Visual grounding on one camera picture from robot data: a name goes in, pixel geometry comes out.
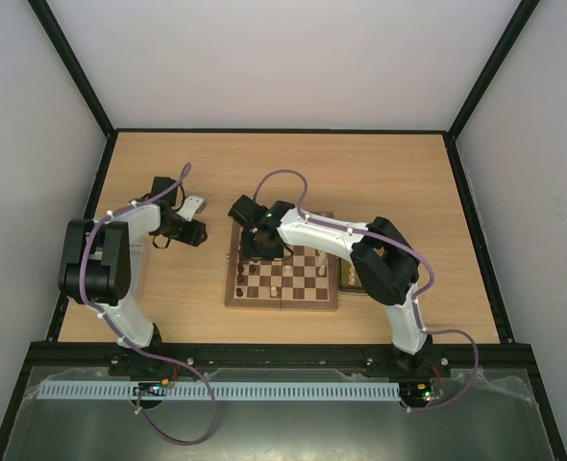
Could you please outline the wooden folding chess board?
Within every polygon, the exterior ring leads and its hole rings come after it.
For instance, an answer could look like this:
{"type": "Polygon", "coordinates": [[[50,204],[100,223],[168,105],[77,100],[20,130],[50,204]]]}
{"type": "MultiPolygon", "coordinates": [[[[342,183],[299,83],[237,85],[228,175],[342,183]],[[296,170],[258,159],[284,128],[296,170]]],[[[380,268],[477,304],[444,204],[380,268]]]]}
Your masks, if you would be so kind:
{"type": "Polygon", "coordinates": [[[286,260],[250,261],[241,255],[241,227],[234,223],[228,258],[228,273],[224,305],[228,308],[253,308],[277,310],[325,310],[338,309],[338,259],[334,255],[311,247],[292,247],[293,256],[286,260]],[[244,271],[237,271],[237,263],[244,264],[244,271]],[[256,265],[254,274],[249,266],[256,265]],[[285,265],[292,266],[292,276],[285,277],[285,265]],[[236,277],[243,274],[243,283],[236,277]],[[272,297],[270,289],[278,288],[278,295],[272,297]],[[237,297],[235,289],[243,290],[243,297],[237,297]]]}

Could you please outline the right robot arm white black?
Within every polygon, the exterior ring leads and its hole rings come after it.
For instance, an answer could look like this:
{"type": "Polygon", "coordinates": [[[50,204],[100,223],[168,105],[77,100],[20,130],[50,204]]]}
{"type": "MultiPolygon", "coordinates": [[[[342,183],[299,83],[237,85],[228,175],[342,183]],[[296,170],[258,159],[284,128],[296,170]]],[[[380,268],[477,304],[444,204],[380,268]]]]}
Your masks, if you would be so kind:
{"type": "Polygon", "coordinates": [[[397,369],[416,376],[428,366],[432,339],[417,302],[423,260],[389,220],[345,222],[289,202],[261,206],[246,195],[229,216],[241,228],[241,251],[248,259],[275,259],[286,247],[305,246],[348,261],[364,292],[385,307],[397,369]]]}

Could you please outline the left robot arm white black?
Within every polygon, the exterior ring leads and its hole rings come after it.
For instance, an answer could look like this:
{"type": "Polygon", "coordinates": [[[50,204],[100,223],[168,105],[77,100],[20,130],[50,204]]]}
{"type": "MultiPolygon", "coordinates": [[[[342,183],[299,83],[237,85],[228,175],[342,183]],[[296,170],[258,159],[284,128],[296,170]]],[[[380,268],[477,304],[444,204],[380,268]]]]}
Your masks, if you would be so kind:
{"type": "Polygon", "coordinates": [[[180,180],[155,177],[151,191],[126,206],[96,220],[73,219],[66,226],[58,275],[61,293],[94,311],[122,347],[144,349],[160,339],[136,299],[143,236],[192,247],[208,238],[206,225],[195,218],[206,199],[184,193],[180,180]]]}

